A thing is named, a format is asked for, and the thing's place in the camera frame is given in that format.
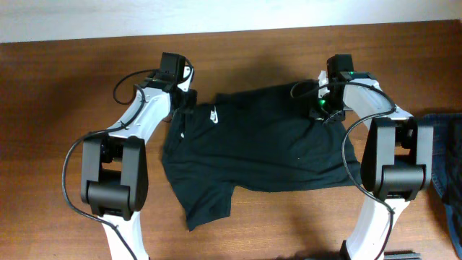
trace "white wall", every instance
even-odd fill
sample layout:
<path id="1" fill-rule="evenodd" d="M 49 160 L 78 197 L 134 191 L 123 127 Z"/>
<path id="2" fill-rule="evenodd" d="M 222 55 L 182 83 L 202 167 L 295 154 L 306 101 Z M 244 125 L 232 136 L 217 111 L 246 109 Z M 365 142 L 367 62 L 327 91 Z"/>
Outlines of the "white wall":
<path id="1" fill-rule="evenodd" d="M 0 42 L 461 17 L 462 0 L 0 0 Z"/>

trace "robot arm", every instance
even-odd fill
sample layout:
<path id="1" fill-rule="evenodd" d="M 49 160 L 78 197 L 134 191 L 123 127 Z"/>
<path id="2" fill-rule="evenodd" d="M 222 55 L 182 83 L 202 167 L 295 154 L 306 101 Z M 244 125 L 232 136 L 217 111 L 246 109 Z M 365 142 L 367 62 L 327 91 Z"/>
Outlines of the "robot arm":
<path id="1" fill-rule="evenodd" d="M 130 125 L 119 131 L 84 140 L 81 198 L 101 220 L 112 223 L 138 260 L 147 260 L 141 236 L 140 211 L 147 197 L 147 159 L 145 144 L 159 122 L 170 110 L 185 105 L 193 79 L 193 67 L 186 58 L 163 53 L 160 70 L 147 77 L 143 89 L 145 104 L 136 92 L 133 103 L 109 129 L 123 125 L 136 116 Z M 104 169 L 103 163 L 122 162 L 122 171 Z M 114 230 L 103 225 L 112 259 L 132 259 L 128 249 Z"/>
<path id="2" fill-rule="evenodd" d="M 388 100 L 377 92 L 348 85 L 349 82 L 356 82 L 381 90 L 373 75 L 353 70 L 350 55 L 330 58 L 327 75 L 321 72 L 321 86 L 328 82 L 345 82 L 344 87 L 319 92 L 320 98 L 326 95 L 331 107 L 349 107 L 360 118 L 391 110 Z M 394 113 L 369 119 L 364 124 L 370 131 L 361 164 L 362 182 L 375 198 L 385 201 L 393 209 L 393 228 L 417 192 L 430 184 L 433 129 L 424 122 L 414 120 L 410 113 L 398 106 Z M 396 145 L 409 148 L 409 155 L 395 155 Z M 356 228 L 342 245 L 343 258 L 375 259 L 386 243 L 390 220 L 387 208 L 366 196 Z"/>

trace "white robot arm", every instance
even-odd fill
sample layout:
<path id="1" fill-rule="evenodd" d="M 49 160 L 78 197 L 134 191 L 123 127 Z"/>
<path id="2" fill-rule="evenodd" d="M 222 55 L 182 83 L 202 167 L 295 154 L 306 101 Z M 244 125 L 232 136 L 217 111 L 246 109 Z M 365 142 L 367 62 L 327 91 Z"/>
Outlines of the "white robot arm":
<path id="1" fill-rule="evenodd" d="M 342 98 L 343 104 L 339 105 L 351 108 L 360 118 L 392 109 L 390 102 L 378 92 L 353 85 L 360 83 L 381 91 L 373 75 L 353 70 L 350 55 L 335 55 L 330 58 L 328 70 L 328 73 L 321 72 L 318 78 L 320 86 L 327 85 L 329 80 L 344 82 L 345 85 L 331 88 L 333 93 L 323 88 L 318 93 L 319 98 L 330 100 L 334 103 L 333 106 L 336 98 Z M 364 124 L 370 132 L 362 159 L 362 181 L 375 198 L 393 209 L 393 228 L 399 215 L 415 199 L 417 192 L 430 184 L 433 129 L 425 122 L 414 121 L 410 113 L 397 105 L 393 113 L 366 120 Z M 395 156 L 396 145 L 409 148 L 410 154 Z M 357 225 L 342 245 L 342 259 L 383 259 L 381 249 L 388 239 L 390 220 L 388 209 L 366 196 Z M 394 257 L 405 259 L 407 256 Z M 414 259 L 418 254 L 409 257 Z"/>

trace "shirt sleeve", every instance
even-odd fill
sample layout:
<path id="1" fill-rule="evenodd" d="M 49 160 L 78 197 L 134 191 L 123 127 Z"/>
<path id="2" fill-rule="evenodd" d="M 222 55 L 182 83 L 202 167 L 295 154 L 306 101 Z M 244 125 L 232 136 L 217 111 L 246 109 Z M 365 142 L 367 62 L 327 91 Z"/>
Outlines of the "shirt sleeve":
<path id="1" fill-rule="evenodd" d="M 202 178 L 169 180 L 173 191 L 186 212 L 188 229 L 202 225 L 231 213 L 231 196 L 234 186 Z"/>

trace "wooden surface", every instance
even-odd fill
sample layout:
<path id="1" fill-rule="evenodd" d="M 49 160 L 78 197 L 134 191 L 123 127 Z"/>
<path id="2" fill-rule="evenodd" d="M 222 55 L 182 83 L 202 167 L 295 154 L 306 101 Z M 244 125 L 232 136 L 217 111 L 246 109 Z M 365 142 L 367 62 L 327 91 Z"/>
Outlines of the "wooden surface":
<path id="1" fill-rule="evenodd" d="M 403 109 L 416 115 L 462 111 L 460 22 L 314 27 L 290 30 L 103 38 L 0 45 L 0 252 L 3 259 L 109 259 L 100 224 L 72 212 L 61 194 L 70 144 L 107 128 L 126 107 L 113 85 L 156 68 L 163 51 L 196 67 L 199 101 L 316 78 L 335 53 L 351 53 Z M 131 80 L 134 83 L 141 77 Z M 129 98 L 129 84 L 120 97 Z M 351 115 L 345 124 L 353 122 Z M 188 232 L 160 163 L 168 124 L 147 145 L 149 193 L 141 213 L 151 259 L 274 259 L 338 251 L 364 196 L 354 187 L 267 194 L 237 188 L 231 217 Z M 352 134 L 359 159 L 365 127 Z M 82 148 L 69 165 L 79 199 Z M 414 249 L 423 259 L 455 259 L 435 191 L 421 192 L 399 218 L 387 251 Z"/>

